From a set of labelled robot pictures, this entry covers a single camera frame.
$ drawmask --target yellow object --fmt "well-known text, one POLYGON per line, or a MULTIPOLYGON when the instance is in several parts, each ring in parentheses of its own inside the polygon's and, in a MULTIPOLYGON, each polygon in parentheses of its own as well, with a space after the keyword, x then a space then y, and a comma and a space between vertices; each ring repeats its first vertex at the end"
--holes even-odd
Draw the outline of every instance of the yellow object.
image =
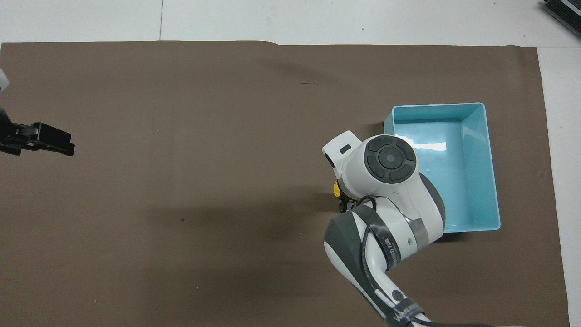
POLYGON ((339 188, 339 183, 337 181, 335 181, 335 184, 333 184, 333 195, 336 198, 341 196, 341 189, 339 188))

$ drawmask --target black cable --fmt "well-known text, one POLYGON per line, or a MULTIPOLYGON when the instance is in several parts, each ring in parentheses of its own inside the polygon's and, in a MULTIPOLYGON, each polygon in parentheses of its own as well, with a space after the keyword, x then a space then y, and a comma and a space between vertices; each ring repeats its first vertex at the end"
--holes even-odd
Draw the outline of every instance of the black cable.
POLYGON ((437 322, 424 321, 418 318, 413 318, 412 321, 416 324, 422 324, 427 327, 494 327, 493 325, 487 324, 440 324, 437 322))
POLYGON ((371 201, 371 207, 372 207, 372 209, 374 211, 377 210, 377 202, 375 202, 375 198, 373 196, 370 196, 370 195, 364 196, 361 199, 359 199, 359 201, 357 202, 357 205, 360 205, 365 200, 371 201))

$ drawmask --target brown paper sheet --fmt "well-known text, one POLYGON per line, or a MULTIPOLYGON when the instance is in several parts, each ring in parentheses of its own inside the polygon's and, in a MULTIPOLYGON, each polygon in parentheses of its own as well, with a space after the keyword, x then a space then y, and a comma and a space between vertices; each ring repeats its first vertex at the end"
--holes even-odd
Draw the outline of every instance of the brown paper sheet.
POLYGON ((502 227, 391 278, 438 322, 566 326, 534 48, 3 44, 18 123, 76 152, 0 158, 2 326, 382 326, 328 261, 321 146, 394 105, 486 105, 502 227))

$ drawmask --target circular button pad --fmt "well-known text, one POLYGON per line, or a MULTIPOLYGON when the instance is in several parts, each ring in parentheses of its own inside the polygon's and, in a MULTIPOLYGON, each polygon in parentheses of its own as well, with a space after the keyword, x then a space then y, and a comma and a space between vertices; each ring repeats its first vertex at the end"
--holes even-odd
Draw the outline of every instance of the circular button pad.
POLYGON ((388 184, 408 179, 417 163, 414 149, 404 140, 389 135, 371 139, 364 156, 367 171, 377 180, 388 184))

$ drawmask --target light blue tray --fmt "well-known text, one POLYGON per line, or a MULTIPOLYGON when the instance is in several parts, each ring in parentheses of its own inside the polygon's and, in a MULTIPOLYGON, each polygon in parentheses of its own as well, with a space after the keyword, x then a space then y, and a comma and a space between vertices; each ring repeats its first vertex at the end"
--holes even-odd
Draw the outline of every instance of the light blue tray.
POLYGON ((383 128, 414 148, 446 206, 445 233, 500 228, 483 104, 395 106, 383 128))

